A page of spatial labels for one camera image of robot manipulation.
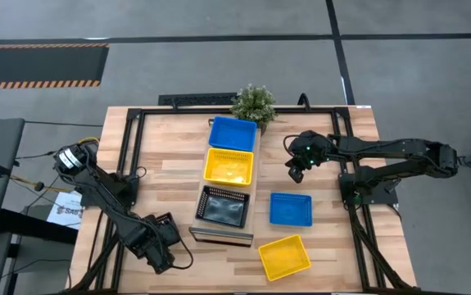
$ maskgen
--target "plant pot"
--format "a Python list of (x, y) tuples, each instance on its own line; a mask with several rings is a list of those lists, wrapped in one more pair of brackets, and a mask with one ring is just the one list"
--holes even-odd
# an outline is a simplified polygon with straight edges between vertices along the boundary
[(260, 129), (260, 136), (266, 132), (266, 127), (268, 127), (266, 123), (257, 123), (257, 128)]

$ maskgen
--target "hazard stripe tape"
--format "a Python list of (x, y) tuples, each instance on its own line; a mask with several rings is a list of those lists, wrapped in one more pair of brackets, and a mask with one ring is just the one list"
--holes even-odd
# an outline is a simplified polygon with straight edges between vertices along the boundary
[(109, 43), (90, 43), (90, 44), (24, 44), (24, 45), (0, 45), (0, 49), (27, 49), (27, 48), (109, 48)]
[(98, 80), (0, 82), (0, 89), (97, 87), (100, 85), (100, 83), (101, 81)]

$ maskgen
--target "metal base plate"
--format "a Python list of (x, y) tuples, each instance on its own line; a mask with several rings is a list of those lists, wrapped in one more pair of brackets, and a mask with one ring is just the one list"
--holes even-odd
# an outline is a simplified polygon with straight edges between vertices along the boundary
[(397, 204), (397, 194), (395, 189), (392, 189), (393, 182), (387, 181), (380, 183), (372, 191), (371, 195), (358, 196), (356, 195), (355, 188), (353, 186), (354, 176), (352, 174), (339, 175), (339, 187), (341, 188), (342, 201), (347, 205), (371, 205), (371, 204)]

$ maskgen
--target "white paper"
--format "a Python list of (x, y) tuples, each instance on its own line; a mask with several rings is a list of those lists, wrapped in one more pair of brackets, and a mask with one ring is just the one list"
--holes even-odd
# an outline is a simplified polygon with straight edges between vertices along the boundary
[(48, 222), (79, 229), (82, 220), (81, 197), (77, 192), (58, 193), (56, 204), (49, 212)]

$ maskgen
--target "gray floor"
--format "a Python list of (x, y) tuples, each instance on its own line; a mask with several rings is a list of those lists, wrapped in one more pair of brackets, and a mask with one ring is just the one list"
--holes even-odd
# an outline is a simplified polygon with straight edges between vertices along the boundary
[[(339, 0), (335, 7), (342, 34), (471, 33), (469, 0)], [(0, 39), (329, 32), (322, 0), (0, 0)], [(373, 106), (381, 138), (439, 140), (469, 153), (471, 39), (343, 46), (356, 103)], [(154, 105), (160, 94), (231, 92), (248, 83), (265, 84), (279, 103), (294, 103), (301, 92), (312, 104), (344, 103), (331, 41), (135, 43), (111, 46), (99, 88), (0, 90), (0, 118), (101, 124), (110, 105)], [(19, 154), (100, 132), (27, 125)], [(22, 161), (15, 173), (47, 183), (51, 166), (51, 159)], [(408, 179), (397, 191), (419, 286), (471, 293), (471, 170)], [(4, 206), (21, 210), (34, 198), (11, 184)], [(66, 272), (58, 266), (22, 278), (17, 294), (30, 286), (54, 292)]]

